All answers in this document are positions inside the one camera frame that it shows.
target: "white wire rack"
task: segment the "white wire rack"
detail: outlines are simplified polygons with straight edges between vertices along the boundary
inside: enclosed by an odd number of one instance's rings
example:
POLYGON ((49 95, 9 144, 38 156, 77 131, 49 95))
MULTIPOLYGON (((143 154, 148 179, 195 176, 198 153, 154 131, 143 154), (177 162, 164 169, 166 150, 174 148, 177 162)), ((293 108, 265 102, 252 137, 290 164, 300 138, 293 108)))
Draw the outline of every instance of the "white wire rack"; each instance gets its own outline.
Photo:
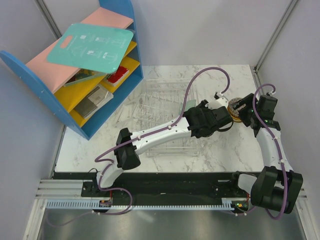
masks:
MULTIPOLYGON (((178 117, 189 82, 189 79, 146 80, 144 93, 138 98, 131 116, 143 129, 167 123, 178 117)), ((197 93, 192 86, 187 100, 198 102, 197 93)), ((174 154, 197 156, 200 151, 200 141, 192 137, 161 144, 147 151, 146 155, 148 157, 174 154)))

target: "marble countertop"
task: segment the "marble countertop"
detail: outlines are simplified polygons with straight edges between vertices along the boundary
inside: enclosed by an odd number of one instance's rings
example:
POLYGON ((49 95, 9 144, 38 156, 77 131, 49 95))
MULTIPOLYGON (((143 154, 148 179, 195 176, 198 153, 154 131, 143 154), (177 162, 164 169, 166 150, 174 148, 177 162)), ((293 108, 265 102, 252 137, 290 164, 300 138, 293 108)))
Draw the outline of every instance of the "marble countertop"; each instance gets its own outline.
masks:
MULTIPOLYGON (((199 70, 206 67, 211 66, 144 66, 143 72, 145 80, 191 79, 199 70)), ((230 88, 225 93, 229 100, 244 97, 256 90, 249 65, 219 65, 218 67, 225 69, 230 75, 230 88)), ((139 96, 143 84, 142 81, 126 101, 139 96)), ((222 91, 226 84, 223 73, 210 70, 201 74, 192 86, 199 100, 210 101, 214 99, 215 92, 222 91)), ((115 145, 119 130, 125 127, 130 131, 141 130, 128 116, 127 109, 118 108, 89 141, 67 128, 55 171, 87 172, 91 168, 102 170, 106 163, 95 163, 94 159, 115 145)), ((147 157, 144 153, 140 155, 141 165, 131 172, 260 172, 264 167, 260 146, 254 133, 242 123, 234 123, 227 132, 215 132, 210 137, 201 138, 200 145, 201 152, 197 156, 147 157)))

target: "white wall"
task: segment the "white wall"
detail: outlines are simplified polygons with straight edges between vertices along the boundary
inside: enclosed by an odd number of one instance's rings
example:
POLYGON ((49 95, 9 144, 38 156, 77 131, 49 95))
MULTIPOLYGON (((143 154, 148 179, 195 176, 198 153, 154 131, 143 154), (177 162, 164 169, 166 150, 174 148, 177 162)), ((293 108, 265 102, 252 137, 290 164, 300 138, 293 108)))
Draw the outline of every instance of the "white wall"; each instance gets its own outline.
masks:
POLYGON ((320 1, 298 3, 260 69, 277 87, 285 154, 301 173, 320 229, 320 1))
MULTIPOLYGON (((131 0, 143 65, 255 65, 290 0, 131 0)), ((44 0, 64 33, 98 0, 44 0)))
MULTIPOLYGON (((29 61, 55 40, 34 0, 1 0, 0 50, 29 61)), ((0 239, 20 240, 63 125, 0 59, 0 239)))

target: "cutting board handle hole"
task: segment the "cutting board handle hole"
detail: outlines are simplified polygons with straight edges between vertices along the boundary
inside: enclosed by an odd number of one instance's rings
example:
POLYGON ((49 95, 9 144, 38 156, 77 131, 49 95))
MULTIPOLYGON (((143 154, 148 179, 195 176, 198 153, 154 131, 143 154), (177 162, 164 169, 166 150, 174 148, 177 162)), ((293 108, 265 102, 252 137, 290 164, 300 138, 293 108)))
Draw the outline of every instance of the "cutting board handle hole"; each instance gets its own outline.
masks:
POLYGON ((72 38, 73 38, 73 36, 71 36, 71 35, 67 36, 64 39, 64 41, 61 43, 60 48, 65 49, 68 46, 68 44, 71 42, 72 38))

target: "stack of books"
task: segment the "stack of books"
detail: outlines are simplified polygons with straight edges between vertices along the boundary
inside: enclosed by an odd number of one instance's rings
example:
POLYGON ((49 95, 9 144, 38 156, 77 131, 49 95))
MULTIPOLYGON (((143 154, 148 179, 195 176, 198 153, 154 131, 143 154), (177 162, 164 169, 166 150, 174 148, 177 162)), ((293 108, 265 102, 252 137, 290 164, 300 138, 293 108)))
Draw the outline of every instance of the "stack of books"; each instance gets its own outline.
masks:
MULTIPOLYGON (((119 66, 117 71, 113 74, 106 74, 104 72, 93 71, 88 69, 80 69, 64 86, 72 86, 84 81, 101 77, 103 82, 111 86, 117 86, 129 74, 129 70, 123 66, 119 66)), ((74 110, 80 114, 84 119, 89 119, 96 111, 103 105, 109 102, 114 96, 101 84, 98 84, 85 98, 75 106, 74 110)))

